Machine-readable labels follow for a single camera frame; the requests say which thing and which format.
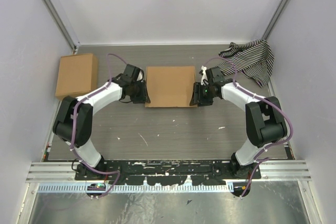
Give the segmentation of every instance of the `gray floor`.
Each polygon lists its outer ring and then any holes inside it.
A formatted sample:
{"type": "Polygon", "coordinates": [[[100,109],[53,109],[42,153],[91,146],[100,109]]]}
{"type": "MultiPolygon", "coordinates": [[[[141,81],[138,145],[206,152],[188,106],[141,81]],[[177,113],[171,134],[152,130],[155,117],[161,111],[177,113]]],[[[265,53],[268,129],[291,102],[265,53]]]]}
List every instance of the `gray floor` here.
{"type": "Polygon", "coordinates": [[[39,193],[29,223],[305,224],[309,219],[297,182],[253,182],[243,200],[231,193],[124,193],[99,200],[39,193]]]}
{"type": "MultiPolygon", "coordinates": [[[[146,66],[195,66],[196,71],[227,45],[105,46],[80,47],[78,53],[93,52],[99,58],[99,85],[109,78],[105,54],[113,52],[128,63],[146,66]]],[[[220,60],[212,61],[214,66],[220,60]]],[[[124,64],[110,59],[113,75],[124,64]]],[[[243,87],[268,95],[255,82],[238,76],[243,87]]],[[[115,102],[99,111],[92,126],[92,141],[105,159],[228,159],[245,142],[245,114],[230,102],[216,99],[201,108],[145,108],[143,104],[115,102]]],[[[283,146],[270,149],[267,156],[286,158],[283,146]]],[[[49,159],[73,159],[68,146],[54,136],[49,159]]]]}

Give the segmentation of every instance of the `white wall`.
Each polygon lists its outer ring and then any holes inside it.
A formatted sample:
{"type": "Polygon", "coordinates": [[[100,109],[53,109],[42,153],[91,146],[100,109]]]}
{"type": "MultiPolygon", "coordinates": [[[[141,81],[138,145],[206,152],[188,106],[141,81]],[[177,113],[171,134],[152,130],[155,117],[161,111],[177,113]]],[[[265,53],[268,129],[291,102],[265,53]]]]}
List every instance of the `white wall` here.
{"type": "Polygon", "coordinates": [[[247,42],[280,0],[52,0],[74,41],[86,44],[247,42]]]}
{"type": "Polygon", "coordinates": [[[1,223],[14,223],[55,110],[59,57],[71,53],[41,0],[0,0],[1,223]]]}
{"type": "Polygon", "coordinates": [[[294,153],[307,161],[326,223],[336,213],[335,13],[336,0],[291,0],[269,38],[294,153]]]}

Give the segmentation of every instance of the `metal frame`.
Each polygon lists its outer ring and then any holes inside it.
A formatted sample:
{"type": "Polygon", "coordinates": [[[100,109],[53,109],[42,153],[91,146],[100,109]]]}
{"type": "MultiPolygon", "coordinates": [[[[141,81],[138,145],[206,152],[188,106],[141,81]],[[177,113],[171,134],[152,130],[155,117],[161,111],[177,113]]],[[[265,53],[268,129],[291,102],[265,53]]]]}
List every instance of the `metal frame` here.
{"type": "MultiPolygon", "coordinates": [[[[55,6],[51,0],[43,0],[52,18],[60,29],[61,33],[65,37],[69,46],[76,53],[78,47],[71,39],[67,28],[58,15],[55,6]]],[[[287,6],[289,0],[281,0],[275,13],[273,14],[262,39],[268,39],[273,28],[275,27],[280,15],[287,6]]],[[[269,90],[271,94],[274,94],[272,84],[269,84],[269,90]]],[[[298,181],[299,188],[301,190],[302,199],[304,201],[309,220],[311,223],[322,223],[318,209],[316,207],[314,197],[311,191],[311,177],[306,166],[305,161],[301,160],[270,160],[264,162],[259,167],[261,173],[261,179],[254,179],[255,182],[260,181],[298,181]]],[[[37,193],[82,193],[85,191],[86,184],[93,181],[78,182],[75,181],[75,172],[71,169],[71,162],[37,162],[32,163],[27,180],[26,180],[26,195],[22,204],[18,216],[18,224],[28,223],[31,211],[34,206],[37,193]]],[[[246,182],[245,179],[230,179],[226,180],[227,186],[201,186],[192,187],[188,183],[188,179],[185,185],[180,187],[157,187],[157,186],[115,186],[111,193],[132,193],[139,191],[147,192],[163,192],[163,193],[179,193],[184,191],[196,191],[198,193],[206,191],[222,192],[230,191],[232,189],[233,182],[246,182]]]]}
{"type": "MultiPolygon", "coordinates": [[[[73,164],[76,169],[79,163],[73,164]]],[[[311,181],[305,161],[302,160],[271,160],[259,166],[261,179],[253,181],[311,181]]],[[[245,182],[245,179],[225,179],[226,182],[245,182]]],[[[71,162],[36,162],[32,163],[27,183],[82,183],[75,180],[75,172],[71,162]]]]}
{"type": "MultiPolygon", "coordinates": [[[[76,181],[71,162],[35,162],[31,164],[26,183],[28,185],[18,224],[28,223],[37,193],[85,193],[90,183],[103,183],[102,180],[76,181]]],[[[253,182],[298,181],[306,211],[311,223],[322,223],[310,189],[311,177],[305,161],[270,160],[260,164],[261,179],[253,182]]],[[[233,182],[246,182],[245,179],[226,179],[224,186],[192,186],[187,179],[182,186],[115,186],[113,193],[184,193],[184,192],[230,192],[233,182]]]]}
{"type": "Polygon", "coordinates": [[[287,6],[289,0],[281,0],[276,11],[273,14],[273,17],[271,18],[270,22],[268,23],[268,26],[262,36],[262,39],[267,40],[269,35],[271,34],[273,28],[275,27],[280,15],[284,11],[285,7],[287,6]]]}
{"type": "Polygon", "coordinates": [[[65,40],[69,44],[69,46],[72,48],[72,50],[76,49],[76,45],[74,41],[71,39],[71,36],[65,27],[63,21],[61,20],[60,16],[58,15],[53,3],[51,0],[42,0],[43,3],[45,4],[46,8],[48,9],[49,13],[51,14],[53,20],[55,21],[55,24],[58,26],[59,30],[63,34],[65,40]]]}

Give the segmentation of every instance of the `wood grain surface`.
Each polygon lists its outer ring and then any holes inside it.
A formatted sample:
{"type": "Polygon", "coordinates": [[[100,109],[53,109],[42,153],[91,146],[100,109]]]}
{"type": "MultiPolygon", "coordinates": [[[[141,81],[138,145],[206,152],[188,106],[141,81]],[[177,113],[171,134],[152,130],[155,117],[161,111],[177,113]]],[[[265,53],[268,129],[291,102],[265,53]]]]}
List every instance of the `wood grain surface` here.
{"type": "MultiPolygon", "coordinates": [[[[122,56],[128,63],[147,66],[201,65],[216,57],[227,45],[82,46],[78,53],[93,52],[99,58],[99,85],[109,78],[106,53],[122,56]]],[[[113,75],[124,70],[117,58],[109,58],[113,75]]],[[[208,67],[220,63],[220,59],[208,67]]],[[[269,95],[242,74],[237,81],[260,95],[269,95]]],[[[91,139],[105,159],[229,159],[245,142],[245,114],[230,102],[216,98],[212,106],[200,108],[145,108],[144,104],[114,102],[93,118],[91,139]]],[[[283,146],[267,152],[286,158],[283,146]]],[[[73,159],[68,146],[54,136],[49,159],[73,159]]]]}

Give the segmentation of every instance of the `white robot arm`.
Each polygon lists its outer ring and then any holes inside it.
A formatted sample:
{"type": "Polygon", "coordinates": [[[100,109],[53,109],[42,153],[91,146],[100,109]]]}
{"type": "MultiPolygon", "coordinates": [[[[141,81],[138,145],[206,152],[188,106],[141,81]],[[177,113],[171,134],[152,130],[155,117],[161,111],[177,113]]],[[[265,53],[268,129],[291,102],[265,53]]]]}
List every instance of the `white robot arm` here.
{"type": "MultiPolygon", "coordinates": [[[[233,153],[230,160],[232,174],[237,177],[246,177],[246,172],[254,166],[255,156],[266,145],[274,143],[287,135],[284,117],[273,107],[247,95],[237,82],[226,80],[219,67],[206,69],[202,67],[202,81],[194,84],[194,94],[190,105],[206,106],[213,104],[213,98],[232,102],[246,113],[247,140],[243,146],[233,153]]],[[[262,97],[280,107],[276,97],[262,97]]]]}
{"type": "Polygon", "coordinates": [[[70,146],[73,109],[78,101],[87,98],[78,107],[74,148],[78,156],[90,167],[103,172],[105,170],[104,158],[91,141],[92,117],[106,105],[124,99],[126,95],[133,103],[150,102],[143,80],[143,71],[132,65],[127,65],[123,74],[89,94],[76,98],[65,97],[52,131],[70,146]]]}

